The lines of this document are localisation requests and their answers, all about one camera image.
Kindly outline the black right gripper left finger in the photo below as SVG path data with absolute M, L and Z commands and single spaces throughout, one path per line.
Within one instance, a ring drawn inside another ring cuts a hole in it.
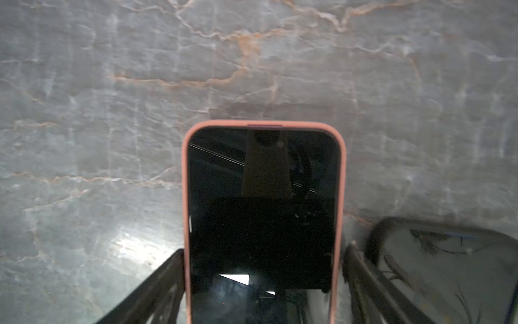
M 181 248 L 98 322 L 176 323 L 185 291 L 184 251 Z

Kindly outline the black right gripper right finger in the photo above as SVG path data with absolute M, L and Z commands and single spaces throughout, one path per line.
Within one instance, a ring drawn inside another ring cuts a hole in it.
M 353 323 L 432 323 L 368 259 L 356 242 L 344 253 L 343 276 L 349 284 Z

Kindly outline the blue-edged phone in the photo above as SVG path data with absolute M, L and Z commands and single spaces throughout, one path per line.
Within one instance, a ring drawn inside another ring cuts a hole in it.
M 365 256 L 433 323 L 516 323 L 517 240 L 490 229 L 390 217 Z

